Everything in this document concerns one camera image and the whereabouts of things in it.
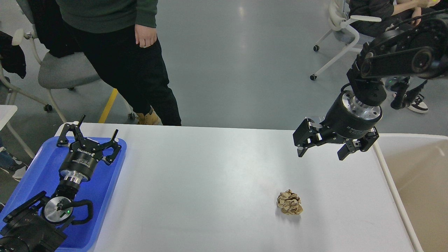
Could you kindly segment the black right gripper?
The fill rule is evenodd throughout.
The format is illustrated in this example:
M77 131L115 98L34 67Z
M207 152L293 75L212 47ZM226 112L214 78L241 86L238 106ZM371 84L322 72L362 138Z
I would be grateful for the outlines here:
M301 158L306 151L325 142L344 143L339 160L356 151L366 152L379 138L376 123L382 118L380 106L362 103L352 91L339 94L324 120L305 118L293 133L293 142Z

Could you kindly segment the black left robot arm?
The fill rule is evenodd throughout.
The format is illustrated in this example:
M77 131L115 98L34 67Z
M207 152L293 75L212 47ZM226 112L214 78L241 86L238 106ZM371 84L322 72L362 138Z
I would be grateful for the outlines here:
M6 204L2 252L88 251L99 235L126 149L82 134L83 119L42 145Z

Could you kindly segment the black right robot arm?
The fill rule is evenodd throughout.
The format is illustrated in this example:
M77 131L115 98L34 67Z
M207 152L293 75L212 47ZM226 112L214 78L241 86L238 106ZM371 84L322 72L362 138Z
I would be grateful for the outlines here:
M306 118L293 133L299 157L314 146L342 144L338 158L366 152L379 138L376 123L387 93L386 77L447 78L447 10L421 16L414 29L389 30L365 43L322 122Z

